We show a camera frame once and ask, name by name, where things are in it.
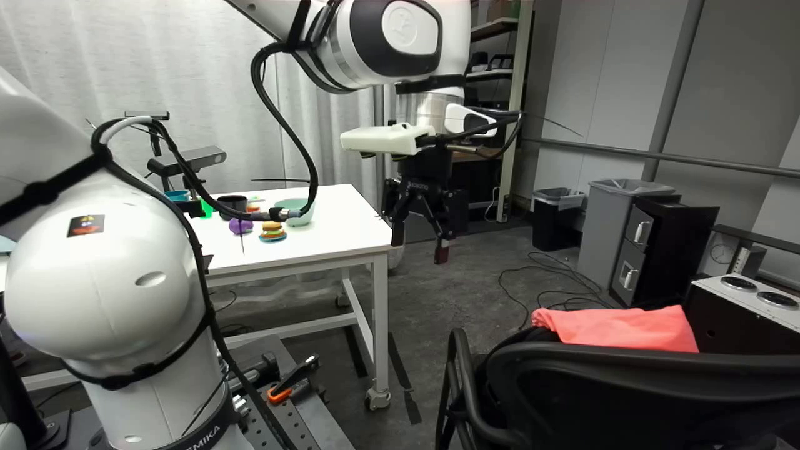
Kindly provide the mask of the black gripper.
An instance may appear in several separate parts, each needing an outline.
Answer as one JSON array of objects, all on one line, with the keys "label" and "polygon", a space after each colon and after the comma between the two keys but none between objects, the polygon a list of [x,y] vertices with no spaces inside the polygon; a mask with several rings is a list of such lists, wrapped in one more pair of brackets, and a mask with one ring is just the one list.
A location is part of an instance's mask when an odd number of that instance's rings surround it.
[{"label": "black gripper", "polygon": [[404,242],[404,221],[413,211],[437,226],[434,266],[449,261],[452,226],[468,222],[468,194],[452,185],[452,151],[422,149],[398,165],[398,202],[391,211],[392,246]]}]

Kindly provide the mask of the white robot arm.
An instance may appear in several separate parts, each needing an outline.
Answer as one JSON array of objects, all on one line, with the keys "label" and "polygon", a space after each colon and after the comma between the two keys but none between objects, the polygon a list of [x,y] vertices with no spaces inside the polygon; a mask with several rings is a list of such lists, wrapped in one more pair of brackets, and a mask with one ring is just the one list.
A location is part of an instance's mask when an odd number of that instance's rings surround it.
[{"label": "white robot arm", "polygon": [[[413,126],[344,136],[417,151],[456,134],[469,0],[224,0],[328,92],[421,85]],[[186,216],[113,160],[138,112],[78,131],[18,79],[0,99],[0,226],[14,240],[6,312],[36,351],[83,382],[113,450],[252,450],[227,389],[237,372],[208,301]]]}]

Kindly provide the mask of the perforated robot base plate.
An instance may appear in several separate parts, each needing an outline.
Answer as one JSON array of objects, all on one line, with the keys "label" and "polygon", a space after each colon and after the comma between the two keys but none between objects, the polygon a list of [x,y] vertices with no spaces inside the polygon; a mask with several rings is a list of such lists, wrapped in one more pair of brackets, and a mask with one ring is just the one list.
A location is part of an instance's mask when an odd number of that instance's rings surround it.
[{"label": "perforated robot base plate", "polygon": [[354,450],[311,381],[277,405],[267,400],[267,391],[298,369],[277,339],[229,346],[229,355],[274,417],[266,425],[258,410],[248,414],[246,437],[254,450]]}]

